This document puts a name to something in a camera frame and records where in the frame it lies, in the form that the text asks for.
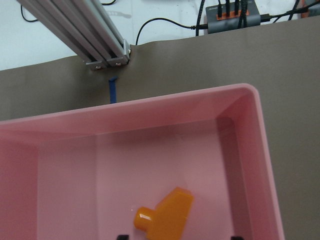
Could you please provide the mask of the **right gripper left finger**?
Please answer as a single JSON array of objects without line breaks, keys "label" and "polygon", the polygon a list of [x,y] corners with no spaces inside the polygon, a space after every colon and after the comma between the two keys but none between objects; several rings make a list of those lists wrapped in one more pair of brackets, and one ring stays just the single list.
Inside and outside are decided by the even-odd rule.
[{"label": "right gripper left finger", "polygon": [[116,240],[129,240],[128,234],[120,234],[117,236]]}]

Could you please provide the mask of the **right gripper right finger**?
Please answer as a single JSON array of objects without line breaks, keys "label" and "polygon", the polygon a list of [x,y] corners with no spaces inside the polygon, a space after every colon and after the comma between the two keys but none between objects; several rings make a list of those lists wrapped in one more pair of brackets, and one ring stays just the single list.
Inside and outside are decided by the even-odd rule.
[{"label": "right gripper right finger", "polygon": [[242,240],[241,236],[232,236],[230,240]]}]

